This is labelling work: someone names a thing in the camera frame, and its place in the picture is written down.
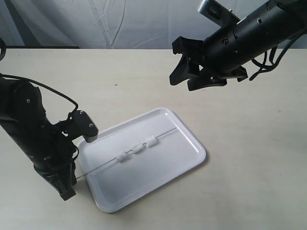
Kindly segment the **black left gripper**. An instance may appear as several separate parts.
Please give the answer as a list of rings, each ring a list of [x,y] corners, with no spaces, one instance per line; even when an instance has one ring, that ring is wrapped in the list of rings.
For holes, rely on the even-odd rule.
[[[14,142],[32,161],[34,170],[67,201],[76,195],[75,145],[46,115],[14,118]]]

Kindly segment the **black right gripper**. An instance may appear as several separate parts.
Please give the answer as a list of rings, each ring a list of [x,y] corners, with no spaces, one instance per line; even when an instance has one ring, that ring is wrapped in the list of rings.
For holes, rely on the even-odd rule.
[[[223,87],[228,78],[246,79],[243,64],[276,46],[276,26],[271,14],[250,14],[223,27],[202,45],[203,69],[186,55],[169,76],[171,85],[187,81],[188,90]]]

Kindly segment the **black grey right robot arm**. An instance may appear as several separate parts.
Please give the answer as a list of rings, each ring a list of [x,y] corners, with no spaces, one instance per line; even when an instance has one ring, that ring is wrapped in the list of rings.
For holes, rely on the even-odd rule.
[[[244,64],[251,61],[258,74],[274,70],[281,56],[278,45],[289,48],[307,32],[307,3],[304,0],[270,0],[245,18],[215,0],[204,0],[199,13],[219,25],[204,40],[178,37],[172,43],[174,54],[181,59],[170,74],[171,85],[187,82],[190,91],[225,86],[228,79],[253,80]]]

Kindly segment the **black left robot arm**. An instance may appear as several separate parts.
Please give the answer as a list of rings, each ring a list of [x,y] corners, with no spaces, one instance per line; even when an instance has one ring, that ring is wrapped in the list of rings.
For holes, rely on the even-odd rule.
[[[0,79],[0,126],[63,200],[76,194],[76,147],[47,119],[38,87],[25,80]]]

